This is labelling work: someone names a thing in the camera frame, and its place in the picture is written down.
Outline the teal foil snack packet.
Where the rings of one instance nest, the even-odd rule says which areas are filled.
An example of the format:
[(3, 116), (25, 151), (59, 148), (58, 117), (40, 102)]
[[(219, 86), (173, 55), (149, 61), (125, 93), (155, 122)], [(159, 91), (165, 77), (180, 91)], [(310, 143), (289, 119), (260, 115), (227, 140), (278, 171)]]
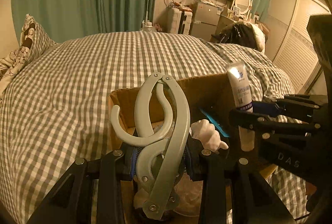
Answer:
[(204, 111), (203, 109), (200, 109), (200, 112), (205, 116), (205, 118), (214, 125), (214, 127), (217, 129), (217, 131), (225, 138), (229, 138), (230, 135), (225, 132), (223, 127), (218, 123), (216, 119), (213, 118), (212, 115), (210, 115), (208, 112)]

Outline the white oval vanity mirror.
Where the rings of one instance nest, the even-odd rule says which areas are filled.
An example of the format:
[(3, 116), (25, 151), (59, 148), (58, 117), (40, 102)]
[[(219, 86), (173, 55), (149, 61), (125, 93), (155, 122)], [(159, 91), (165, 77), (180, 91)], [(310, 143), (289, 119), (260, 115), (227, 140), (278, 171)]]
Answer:
[(246, 15), (250, 10), (252, 5), (252, 0), (234, 0), (233, 1), (233, 11), (237, 16)]

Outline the grey checked duvet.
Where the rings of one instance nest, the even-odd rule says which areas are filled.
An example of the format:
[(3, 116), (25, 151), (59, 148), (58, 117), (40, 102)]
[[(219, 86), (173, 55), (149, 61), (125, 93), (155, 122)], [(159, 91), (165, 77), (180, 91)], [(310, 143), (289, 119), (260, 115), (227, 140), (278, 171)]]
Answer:
[(254, 100), (294, 94), (288, 75), (261, 52), (167, 33), (97, 34), (57, 44), (40, 31), (1, 105), (1, 201), (26, 223), (78, 157), (111, 150), (107, 99), (154, 72), (175, 79), (223, 73), (244, 61)]

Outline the grey folding travel hanger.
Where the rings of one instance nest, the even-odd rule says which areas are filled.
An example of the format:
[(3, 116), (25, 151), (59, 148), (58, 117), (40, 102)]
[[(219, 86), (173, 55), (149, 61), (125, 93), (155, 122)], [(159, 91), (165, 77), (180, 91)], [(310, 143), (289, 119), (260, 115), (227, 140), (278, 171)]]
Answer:
[[(161, 128), (153, 131), (149, 103), (152, 92), (164, 112)], [(190, 109), (185, 93), (168, 75), (151, 74), (141, 86), (134, 107), (137, 136), (127, 133), (120, 125), (120, 107), (113, 106), (110, 122), (116, 136), (128, 145), (141, 148), (137, 157), (136, 176), (149, 194), (142, 206), (146, 217), (160, 220), (163, 213), (178, 205), (174, 191), (179, 166), (189, 135)]]

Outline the white storage cabinet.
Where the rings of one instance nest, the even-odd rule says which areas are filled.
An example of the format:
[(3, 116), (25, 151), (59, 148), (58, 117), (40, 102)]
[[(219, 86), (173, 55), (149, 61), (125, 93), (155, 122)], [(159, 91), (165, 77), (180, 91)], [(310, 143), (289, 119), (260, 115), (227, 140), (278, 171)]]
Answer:
[(192, 11), (170, 8), (167, 17), (167, 33), (189, 35)]

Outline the black and white clothes pile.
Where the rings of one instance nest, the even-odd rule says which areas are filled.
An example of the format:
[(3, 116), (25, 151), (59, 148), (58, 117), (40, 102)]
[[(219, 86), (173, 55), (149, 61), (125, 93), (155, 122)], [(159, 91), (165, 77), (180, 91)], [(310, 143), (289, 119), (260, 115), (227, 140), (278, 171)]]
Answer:
[(211, 35), (210, 41), (221, 44), (238, 44), (265, 53), (266, 39), (265, 33), (258, 25), (240, 21), (217, 30)]

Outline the white BOP cream tube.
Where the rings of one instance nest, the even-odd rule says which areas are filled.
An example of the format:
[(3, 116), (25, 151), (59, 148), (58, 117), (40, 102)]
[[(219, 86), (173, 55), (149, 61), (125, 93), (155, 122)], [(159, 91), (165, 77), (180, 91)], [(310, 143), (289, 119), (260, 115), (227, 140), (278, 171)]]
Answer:
[[(249, 79), (244, 62), (235, 62), (226, 68), (235, 106), (245, 112), (253, 112)], [(254, 149), (255, 132), (239, 127), (240, 146), (244, 152)]]

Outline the open cardboard box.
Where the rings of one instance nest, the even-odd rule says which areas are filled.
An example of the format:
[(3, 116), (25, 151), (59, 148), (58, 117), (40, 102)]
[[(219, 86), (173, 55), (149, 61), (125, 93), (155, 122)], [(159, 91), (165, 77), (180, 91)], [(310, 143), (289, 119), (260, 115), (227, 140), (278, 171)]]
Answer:
[[(190, 125), (192, 122), (199, 121), (202, 119), (203, 114), (200, 112), (200, 109), (208, 111), (208, 109), (210, 108), (214, 108), (214, 113), (220, 117), (221, 121), (225, 125), (229, 124), (228, 114), (232, 109), (234, 109), (235, 104), (233, 100), (231, 86), (229, 84), (229, 79), (226, 74), (191, 77), (182, 80), (175, 79), (175, 81), (177, 81), (177, 83), (179, 84), (179, 86), (181, 87), (187, 98), (188, 106), (190, 109)], [(109, 117), (113, 106), (118, 105), (120, 107), (120, 115), (119, 115), (120, 125), (123, 128), (123, 130), (125, 130), (127, 133), (133, 136), (137, 136), (137, 131), (134, 122), (134, 107), (140, 88), (141, 87), (133, 89), (122, 89), (113, 92), (111, 94), (111, 102), (109, 104)], [(164, 112), (156, 97), (155, 92), (152, 92), (152, 96), (150, 99), (149, 114), (150, 114), (150, 121), (153, 127), (153, 131), (157, 132), (163, 125)], [(112, 151), (119, 149), (121, 145), (125, 143), (122, 142), (116, 136), (113, 127), (112, 127), (111, 137), (112, 137)], [(259, 168), (256, 163), (257, 159), (256, 151), (244, 153), (243, 151), (240, 150), (239, 144), (240, 144), (239, 137), (234, 136), (231, 140), (231, 146), (227, 150), (220, 150), (216, 154), (220, 153), (225, 157), (227, 156), (243, 157), (245, 159), (244, 163), (251, 163), (252, 167), (259, 172)], [(141, 148), (139, 147), (135, 148), (137, 149), (137, 157), (138, 157), (139, 153), (141, 152)], [(135, 172), (133, 180), (137, 180), (141, 187), (141, 184), (136, 176), (136, 163), (134, 167), (135, 167)], [(181, 180), (184, 173), (187, 173), (185, 166), (185, 150), (183, 152), (182, 160), (179, 166), (177, 179), (174, 185), (174, 191), (175, 191), (175, 186)], [(131, 198), (122, 197), (122, 202), (123, 203), (131, 202)], [(146, 217), (144, 212), (143, 214), (144, 214), (144, 222), (148, 222), (150, 220), (159, 221)], [(125, 220), (124, 223), (128, 223), (130, 221), (130, 217), (125, 215), (125, 213), (124, 213), (124, 220)]]

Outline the clear plastic water bottle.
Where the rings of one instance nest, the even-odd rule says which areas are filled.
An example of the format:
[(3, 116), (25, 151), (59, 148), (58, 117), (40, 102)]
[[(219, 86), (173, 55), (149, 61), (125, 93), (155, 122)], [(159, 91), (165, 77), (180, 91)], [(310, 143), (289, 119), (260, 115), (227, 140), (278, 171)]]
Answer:
[(186, 217), (198, 217), (202, 198), (203, 181), (192, 181), (187, 173), (175, 186), (179, 196), (179, 204), (175, 212)]

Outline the small silver fridge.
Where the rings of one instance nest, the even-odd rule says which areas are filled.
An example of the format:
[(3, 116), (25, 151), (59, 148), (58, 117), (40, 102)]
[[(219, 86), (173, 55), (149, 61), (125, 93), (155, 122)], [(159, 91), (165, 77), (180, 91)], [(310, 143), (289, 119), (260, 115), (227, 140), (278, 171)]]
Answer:
[(216, 32), (220, 15), (220, 8), (196, 2), (193, 9), (190, 35), (209, 41)]

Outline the white louvered wardrobe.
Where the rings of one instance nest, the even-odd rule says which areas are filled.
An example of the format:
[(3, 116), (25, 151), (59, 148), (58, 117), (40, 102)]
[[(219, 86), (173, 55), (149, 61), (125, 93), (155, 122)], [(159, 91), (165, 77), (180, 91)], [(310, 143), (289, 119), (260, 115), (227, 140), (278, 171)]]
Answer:
[(329, 13), (319, 0), (270, 0), (264, 18), (270, 30), (265, 54), (290, 77), (297, 93), (309, 90), (320, 69), (308, 21), (312, 15)]

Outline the checked pillow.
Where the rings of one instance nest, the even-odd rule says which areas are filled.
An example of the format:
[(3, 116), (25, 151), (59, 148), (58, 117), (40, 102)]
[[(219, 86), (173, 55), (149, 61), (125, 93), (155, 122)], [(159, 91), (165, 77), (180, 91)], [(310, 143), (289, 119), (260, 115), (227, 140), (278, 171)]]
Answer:
[(25, 15), (20, 44), (21, 46), (29, 48), (29, 54), (25, 61), (26, 64), (40, 58), (41, 55), (57, 45), (57, 43), (49, 37), (42, 25), (36, 22), (34, 17), (30, 14)]

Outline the floral patterned pillow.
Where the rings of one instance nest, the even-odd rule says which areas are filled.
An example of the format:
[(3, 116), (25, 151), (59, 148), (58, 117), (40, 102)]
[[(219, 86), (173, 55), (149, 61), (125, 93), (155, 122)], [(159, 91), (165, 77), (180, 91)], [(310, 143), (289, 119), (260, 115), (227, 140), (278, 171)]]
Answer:
[(1, 59), (1, 100), (7, 87), (24, 67), (30, 55), (30, 48), (22, 46)]

